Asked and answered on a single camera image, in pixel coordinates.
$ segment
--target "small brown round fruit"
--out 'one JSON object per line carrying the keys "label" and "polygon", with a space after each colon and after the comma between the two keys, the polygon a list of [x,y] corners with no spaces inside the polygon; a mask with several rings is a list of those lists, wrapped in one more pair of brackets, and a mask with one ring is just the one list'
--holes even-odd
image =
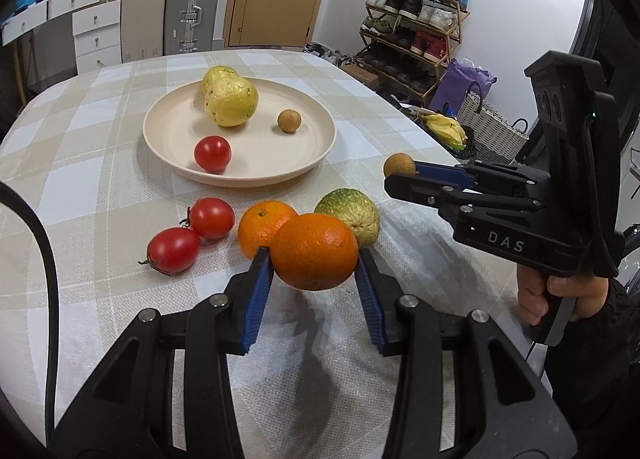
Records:
{"label": "small brown round fruit", "polygon": [[293,134],[297,129],[299,129],[301,123],[302,118],[299,113],[295,110],[291,110],[290,108],[283,110],[278,116],[278,126],[281,131],[286,132],[287,134]]}
{"label": "small brown round fruit", "polygon": [[389,156],[382,171],[385,173],[385,178],[391,174],[415,175],[417,173],[413,158],[405,153]]}

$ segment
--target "blue gripper pad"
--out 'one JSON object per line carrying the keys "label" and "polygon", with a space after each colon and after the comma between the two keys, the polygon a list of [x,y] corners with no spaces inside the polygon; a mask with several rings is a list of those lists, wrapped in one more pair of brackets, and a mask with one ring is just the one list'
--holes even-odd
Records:
{"label": "blue gripper pad", "polygon": [[462,168],[454,168],[431,163],[415,163],[415,168],[420,177],[433,179],[443,183],[450,183],[461,190],[473,190],[474,180],[471,179]]}
{"label": "blue gripper pad", "polygon": [[258,250],[254,262],[244,279],[255,281],[244,309],[244,323],[242,324],[242,336],[240,338],[240,347],[247,353],[249,352],[249,347],[255,344],[258,337],[264,306],[267,304],[271,282],[273,281],[273,265],[267,248]]}
{"label": "blue gripper pad", "polygon": [[358,256],[358,265],[355,271],[356,285],[360,295],[360,303],[364,311],[364,317],[369,328],[371,343],[374,344],[382,354],[386,347],[385,334],[385,314],[382,311],[378,296],[371,283],[371,277],[367,272],[362,257]]}

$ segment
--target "tablecloth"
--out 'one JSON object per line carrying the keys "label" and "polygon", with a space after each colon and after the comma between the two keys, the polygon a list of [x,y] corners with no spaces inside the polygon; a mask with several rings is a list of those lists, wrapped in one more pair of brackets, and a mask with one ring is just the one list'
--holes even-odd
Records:
{"label": "tablecloth", "polygon": [[[169,90],[224,64],[243,76],[302,90],[335,119],[338,137],[319,168],[269,187],[214,188],[188,181],[153,156],[142,137],[149,106]],[[276,199],[313,211],[327,192],[359,188],[378,205],[373,253],[406,292],[446,312],[482,308],[504,317],[514,266],[454,242],[435,210],[390,199],[383,162],[396,152],[454,164],[427,134],[348,74],[312,55],[228,50],[153,58],[59,83],[26,107],[0,147],[0,179],[44,223],[60,278],[60,368],[56,420],[130,320],[145,307],[190,309],[248,269],[236,232],[206,246],[183,275],[138,265],[150,238],[175,226],[198,198],[217,196],[237,219]],[[44,270],[31,234],[0,214],[0,385],[42,438],[47,349]],[[184,447],[181,366],[174,380],[174,439]],[[274,279],[258,340],[230,357],[232,394],[248,458],[379,457],[399,362],[370,344],[353,279],[332,291],[295,291]],[[450,374],[446,374],[450,384]],[[446,391],[443,446],[451,445]]]}

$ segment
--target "purple bag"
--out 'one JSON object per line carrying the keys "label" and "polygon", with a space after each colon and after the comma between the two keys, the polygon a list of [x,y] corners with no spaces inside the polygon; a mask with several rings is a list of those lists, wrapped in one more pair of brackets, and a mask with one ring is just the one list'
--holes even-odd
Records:
{"label": "purple bag", "polygon": [[471,61],[465,59],[459,62],[453,58],[429,108],[444,113],[442,107],[449,103],[449,108],[456,115],[470,87],[473,87],[473,92],[477,92],[484,100],[491,86],[497,81],[498,78],[491,76],[489,71],[477,68]]}

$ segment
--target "red tomato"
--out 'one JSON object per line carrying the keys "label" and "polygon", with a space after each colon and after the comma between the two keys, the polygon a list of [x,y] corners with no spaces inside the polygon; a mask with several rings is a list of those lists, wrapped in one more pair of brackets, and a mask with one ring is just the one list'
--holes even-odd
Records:
{"label": "red tomato", "polygon": [[210,135],[198,142],[193,156],[207,172],[222,172],[231,161],[231,146],[224,137]]}
{"label": "red tomato", "polygon": [[200,252],[200,238],[187,228],[169,228],[158,233],[146,246],[146,261],[163,275],[187,269]]}
{"label": "red tomato", "polygon": [[236,222],[233,208],[222,199],[200,199],[187,210],[186,226],[204,239],[224,237]]}

